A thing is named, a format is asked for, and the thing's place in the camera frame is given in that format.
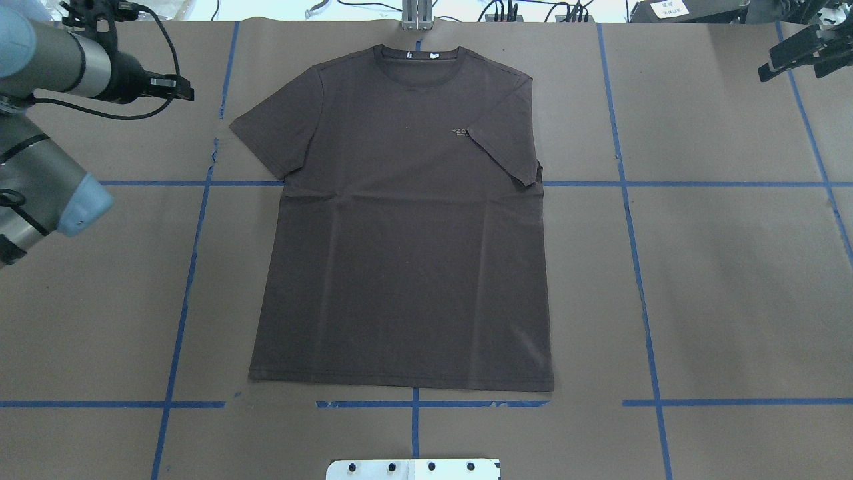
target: white label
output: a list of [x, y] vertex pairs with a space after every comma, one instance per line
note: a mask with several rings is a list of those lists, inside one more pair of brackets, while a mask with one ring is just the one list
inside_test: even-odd
[[690, 11], [682, 0], [666, 0], [665, 2], [652, 3], [652, 10], [658, 18], [680, 17], [690, 15]]

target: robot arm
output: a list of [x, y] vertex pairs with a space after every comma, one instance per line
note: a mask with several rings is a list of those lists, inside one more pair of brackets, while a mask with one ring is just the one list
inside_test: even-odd
[[809, 25], [770, 49], [770, 61], [758, 69], [766, 82], [792, 68], [811, 65], [820, 79], [853, 65], [853, 15], [836, 26]]
[[76, 235], [113, 205], [94, 177], [24, 116], [37, 102], [100, 113], [37, 99], [35, 89], [115, 103], [138, 97], [165, 99], [150, 114], [100, 114], [119, 120], [147, 118], [174, 98], [194, 98], [189, 82], [180, 76], [168, 36], [174, 74], [148, 72], [136, 58], [118, 50], [114, 22], [135, 20], [139, 11], [153, 15], [150, 9], [118, 0], [72, 0], [62, 5], [69, 12], [63, 23], [74, 27], [75, 33], [31, 22], [0, 6], [0, 268], [15, 263], [54, 230]]

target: short sleeve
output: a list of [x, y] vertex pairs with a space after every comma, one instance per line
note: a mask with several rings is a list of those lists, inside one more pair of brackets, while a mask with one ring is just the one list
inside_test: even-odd
[[539, 160], [533, 143], [533, 79], [519, 78], [513, 90], [468, 127], [468, 135], [504, 170], [530, 186]]
[[305, 163], [322, 110], [320, 74], [312, 67], [254, 108], [230, 128], [277, 179]]

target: shirt hem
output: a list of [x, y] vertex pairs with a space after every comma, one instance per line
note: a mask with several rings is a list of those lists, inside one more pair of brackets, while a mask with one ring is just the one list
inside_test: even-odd
[[475, 389], [501, 390], [515, 392], [553, 392], [552, 378], [531, 378], [526, 380], [489, 379], [489, 378], [425, 378], [417, 376], [389, 374], [341, 374], [327, 372], [293, 372], [252, 368], [249, 370], [252, 380], [284, 380], [307, 383], [336, 383], [346, 385], [382, 385], [393, 387], [416, 387], [426, 389]]

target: black cable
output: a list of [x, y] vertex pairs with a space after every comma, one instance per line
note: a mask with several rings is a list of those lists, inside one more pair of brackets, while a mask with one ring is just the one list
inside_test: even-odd
[[480, 12], [480, 16], [479, 16], [479, 17], [477, 17], [477, 21], [483, 20], [483, 17], [485, 16], [485, 12], [486, 12], [486, 11], [489, 9], [489, 7], [491, 7], [492, 5], [495, 5], [495, 20], [497, 20], [497, 4], [499, 4], [499, 3], [501, 4], [501, 6], [503, 6], [503, 0], [491, 0], [491, 2], [488, 2], [488, 3], [485, 5], [485, 8], [483, 9], [483, 11], [482, 11], [482, 12]]
[[20, 207], [26, 203], [24, 194], [17, 190], [0, 189], [0, 207]]
[[[167, 44], [169, 44], [169, 50], [171, 50], [171, 59], [172, 59], [172, 62], [174, 62], [174, 64], [175, 64], [175, 75], [180, 76], [181, 68], [177, 64], [177, 52], [175, 51], [175, 44], [173, 44], [171, 42], [171, 38], [169, 37], [169, 34], [166, 32], [165, 27], [163, 26], [163, 22], [160, 21], [160, 18], [157, 16], [157, 14], [155, 14], [155, 12], [152, 9], [146, 7], [145, 5], [140, 5], [139, 3], [132, 3], [131, 5], [133, 6], [134, 9], [137, 9], [141, 12], [145, 12], [147, 14], [151, 14], [151, 16], [153, 16], [154, 21], [157, 23], [157, 26], [160, 28], [160, 31], [163, 33], [163, 37], [165, 38], [165, 42]], [[111, 119], [111, 120], [142, 120], [142, 119], [147, 119], [149, 117], [153, 117], [156, 114], [165, 110], [165, 108], [169, 106], [171, 101], [175, 99], [175, 91], [173, 91], [172, 93], [169, 94], [169, 96], [166, 98], [165, 102], [163, 102], [162, 105], [160, 105], [156, 109], [154, 109], [154, 110], [152, 110], [146, 114], [141, 114], [141, 115], [113, 115], [113, 114], [108, 114], [105, 112], [99, 112], [97, 110], [92, 110], [90, 108], [81, 107], [81, 106], [75, 105], [73, 103], [63, 102], [62, 100], [55, 100], [53, 98], [36, 98], [36, 97], [31, 96], [31, 99], [34, 103], [52, 103], [54, 105], [61, 105], [62, 107], [72, 108], [72, 109], [77, 110], [79, 112], [83, 112], [85, 114], [96, 115], [99, 117], [103, 117], [105, 119]]]
[[595, 0], [589, 0], [589, 2], [586, 2], [586, 4], [582, 4], [582, 3], [578, 2], [575, 5], [572, 5], [572, 4], [569, 4], [568, 2], [546, 2], [545, 0], [515, 0], [516, 6], [518, 6], [518, 3], [522, 3], [522, 2], [524, 2], [524, 3], [540, 3], [542, 5], [551, 5], [551, 10], [549, 10], [548, 15], [545, 16], [545, 21], [548, 21], [548, 19], [551, 18], [551, 14], [554, 12], [554, 9], [556, 9], [560, 5], [563, 5], [566, 7], [566, 18], [563, 21], [571, 21], [571, 18], [570, 18], [572, 16], [571, 8], [577, 7], [578, 5], [580, 6], [580, 9], [577, 9], [577, 11], [575, 12], [577, 14], [578, 21], [580, 21], [579, 19], [582, 16], [586, 16], [587, 18], [589, 18], [589, 10], [587, 10], [586, 6], [589, 5], [590, 3], [594, 2], [594, 1]]
[[402, 12], [403, 11], [402, 9], [398, 9], [397, 7], [392, 7], [391, 5], [386, 5], [384, 3], [378, 3], [378, 2], [350, 3], [350, 2], [344, 2], [343, 0], [338, 0], [338, 3], [340, 3], [341, 5], [349, 5], [351, 7], [367, 7], [369, 5], [376, 5], [378, 7], [385, 7], [386, 9], [394, 10], [395, 12]]
[[551, 10], [549, 10], [549, 11], [548, 11], [548, 14], [547, 14], [547, 15], [545, 15], [545, 21], [548, 21], [548, 19], [549, 19], [549, 18], [551, 18], [551, 14], [554, 12], [554, 9], [556, 9], [556, 8], [557, 8], [557, 7], [559, 7], [560, 5], [565, 5], [565, 6], [566, 6], [566, 17], [568, 17], [568, 16], [569, 16], [569, 10], [572, 8], [572, 6], [571, 6], [571, 5], [569, 5], [567, 2], [557, 2], [557, 3], [554, 3], [554, 4], [551, 6]]
[[313, 7], [311, 7], [310, 9], [308, 9], [308, 16], [311, 16], [311, 15], [312, 15], [312, 12], [314, 12], [314, 11], [316, 11], [316, 10], [319, 10], [319, 9], [321, 9], [321, 8], [325, 7], [327, 4], [328, 4], [328, 0], [321, 0], [321, 2], [320, 2], [320, 3], [318, 3], [317, 5], [314, 5], [314, 6], [313, 6]]

